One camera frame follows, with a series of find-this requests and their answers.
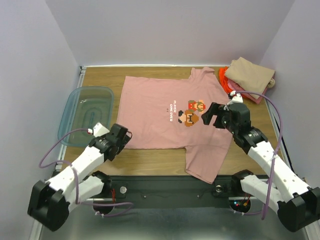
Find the pink printed t-shirt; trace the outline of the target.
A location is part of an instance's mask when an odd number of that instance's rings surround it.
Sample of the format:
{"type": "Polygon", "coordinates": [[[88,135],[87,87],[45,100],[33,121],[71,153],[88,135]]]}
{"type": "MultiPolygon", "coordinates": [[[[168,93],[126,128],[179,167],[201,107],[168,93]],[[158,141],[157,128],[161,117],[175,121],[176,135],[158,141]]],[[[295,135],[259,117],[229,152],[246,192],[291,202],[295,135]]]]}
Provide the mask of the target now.
{"type": "Polygon", "coordinates": [[[232,135],[205,125],[202,115],[212,103],[229,98],[214,70],[193,68],[187,79],[127,76],[117,123],[133,136],[127,149],[185,149],[185,170],[213,183],[230,148],[232,135]]]}

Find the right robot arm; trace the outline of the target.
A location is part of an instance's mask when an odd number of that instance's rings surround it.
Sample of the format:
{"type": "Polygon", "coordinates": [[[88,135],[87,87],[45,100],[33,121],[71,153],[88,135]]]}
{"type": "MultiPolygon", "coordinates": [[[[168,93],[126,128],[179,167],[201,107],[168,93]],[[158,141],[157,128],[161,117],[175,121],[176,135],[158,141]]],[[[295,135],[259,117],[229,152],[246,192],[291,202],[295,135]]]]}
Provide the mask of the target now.
{"type": "Polygon", "coordinates": [[[201,118],[205,125],[215,118],[213,126],[228,130],[236,145],[270,178],[269,182],[264,182],[249,170],[239,171],[231,178],[233,194],[247,193],[256,197],[277,214],[290,232],[320,219],[319,187],[310,187],[275,153],[268,138],[251,125],[250,110],[244,103],[223,105],[213,102],[201,118]]]}

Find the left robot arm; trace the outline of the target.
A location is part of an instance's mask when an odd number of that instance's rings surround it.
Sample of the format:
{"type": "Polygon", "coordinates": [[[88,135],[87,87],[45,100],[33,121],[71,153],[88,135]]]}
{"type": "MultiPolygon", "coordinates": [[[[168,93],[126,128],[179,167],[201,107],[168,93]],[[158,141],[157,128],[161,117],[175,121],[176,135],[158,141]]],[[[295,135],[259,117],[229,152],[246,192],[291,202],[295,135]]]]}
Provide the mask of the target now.
{"type": "Polygon", "coordinates": [[[93,206],[96,215],[107,217],[117,206],[133,207],[131,202],[116,202],[117,188],[111,178],[95,168],[113,161],[132,139],[124,126],[101,123],[88,128],[93,138],[82,154],[57,175],[39,180],[31,190],[27,214],[52,232],[57,231],[79,205],[93,206]]]}

